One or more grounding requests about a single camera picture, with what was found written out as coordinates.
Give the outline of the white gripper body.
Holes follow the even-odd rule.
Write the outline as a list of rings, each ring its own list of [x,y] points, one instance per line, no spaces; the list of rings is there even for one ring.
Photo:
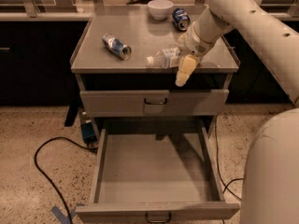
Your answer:
[[[187,36],[184,43],[179,44],[180,49],[197,57],[203,57],[208,54],[215,46],[215,42],[204,38],[203,30],[204,27],[194,21],[186,31]]]

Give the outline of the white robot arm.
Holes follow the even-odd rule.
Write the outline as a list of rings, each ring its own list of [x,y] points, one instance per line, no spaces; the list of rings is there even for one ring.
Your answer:
[[[182,86],[216,40],[236,29],[255,55],[233,79],[233,101],[299,100],[299,34],[264,11],[262,0],[206,0],[180,39],[176,83]],[[299,224],[299,108],[268,120],[249,146],[240,224]]]

